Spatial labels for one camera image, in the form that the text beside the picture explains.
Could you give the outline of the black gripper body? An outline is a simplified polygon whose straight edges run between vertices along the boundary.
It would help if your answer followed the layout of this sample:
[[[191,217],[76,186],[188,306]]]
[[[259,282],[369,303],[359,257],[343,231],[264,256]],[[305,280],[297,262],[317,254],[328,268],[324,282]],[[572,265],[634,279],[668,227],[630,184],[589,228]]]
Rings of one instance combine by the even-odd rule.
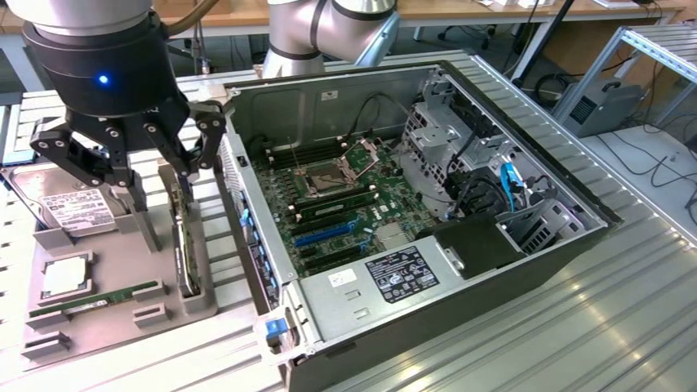
[[[48,33],[29,23],[23,33],[67,106],[73,131],[97,134],[113,125],[136,134],[151,123],[176,136],[189,108],[155,12],[123,31],[96,36]]]

